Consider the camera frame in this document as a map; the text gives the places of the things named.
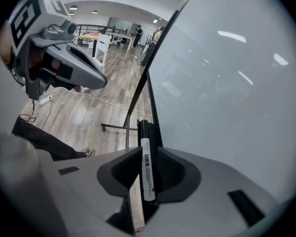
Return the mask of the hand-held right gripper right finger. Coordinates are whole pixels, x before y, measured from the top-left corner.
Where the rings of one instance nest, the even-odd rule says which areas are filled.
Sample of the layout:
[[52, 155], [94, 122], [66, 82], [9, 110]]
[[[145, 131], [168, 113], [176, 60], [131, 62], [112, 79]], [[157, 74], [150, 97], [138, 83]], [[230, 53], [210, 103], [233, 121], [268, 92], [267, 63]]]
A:
[[279, 204], [231, 166], [159, 148], [162, 191], [145, 237], [259, 237], [278, 218]]

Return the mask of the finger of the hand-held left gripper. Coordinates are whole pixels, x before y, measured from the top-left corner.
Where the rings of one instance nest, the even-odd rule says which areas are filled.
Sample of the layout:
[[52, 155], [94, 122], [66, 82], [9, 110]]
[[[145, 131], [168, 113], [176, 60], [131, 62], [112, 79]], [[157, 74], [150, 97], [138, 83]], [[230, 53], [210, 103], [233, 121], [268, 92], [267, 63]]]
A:
[[62, 50], [64, 48], [66, 48], [67, 46], [75, 47], [75, 44], [73, 42], [58, 42], [58, 43], [53, 43], [53, 44], [49, 45], [48, 47], [55, 47], [58, 50]]
[[41, 68], [42, 76], [53, 87], [73, 89], [82, 86], [101, 89], [107, 84], [107, 77], [92, 57], [80, 46], [67, 46], [62, 50], [47, 47], [45, 53], [61, 61], [59, 69]]

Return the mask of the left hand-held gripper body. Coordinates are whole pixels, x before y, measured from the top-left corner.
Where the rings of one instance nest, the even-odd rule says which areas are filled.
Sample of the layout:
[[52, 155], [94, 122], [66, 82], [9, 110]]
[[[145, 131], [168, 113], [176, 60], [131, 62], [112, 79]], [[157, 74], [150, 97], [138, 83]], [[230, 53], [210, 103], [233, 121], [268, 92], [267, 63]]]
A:
[[42, 76], [31, 78], [31, 51], [72, 41], [76, 24], [61, 0], [20, 0], [8, 28], [12, 38], [10, 66], [24, 78], [28, 97], [37, 100], [50, 83]]

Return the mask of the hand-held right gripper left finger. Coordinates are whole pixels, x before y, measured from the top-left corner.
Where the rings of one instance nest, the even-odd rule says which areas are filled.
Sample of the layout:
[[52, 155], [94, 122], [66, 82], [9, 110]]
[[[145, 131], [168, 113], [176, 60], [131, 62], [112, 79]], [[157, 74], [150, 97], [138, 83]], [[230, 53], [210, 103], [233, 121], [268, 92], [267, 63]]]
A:
[[132, 237], [129, 190], [141, 169], [140, 147], [91, 158], [53, 161], [39, 152], [40, 167], [69, 237]]

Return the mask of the person's left hand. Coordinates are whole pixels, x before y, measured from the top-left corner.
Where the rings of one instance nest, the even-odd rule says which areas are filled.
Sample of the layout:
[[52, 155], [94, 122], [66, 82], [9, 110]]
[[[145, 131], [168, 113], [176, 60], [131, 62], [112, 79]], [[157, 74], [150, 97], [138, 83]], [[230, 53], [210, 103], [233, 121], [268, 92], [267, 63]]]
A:
[[39, 77], [41, 68], [59, 69], [61, 61], [45, 53], [43, 48], [32, 49], [29, 56], [29, 77], [35, 80]]

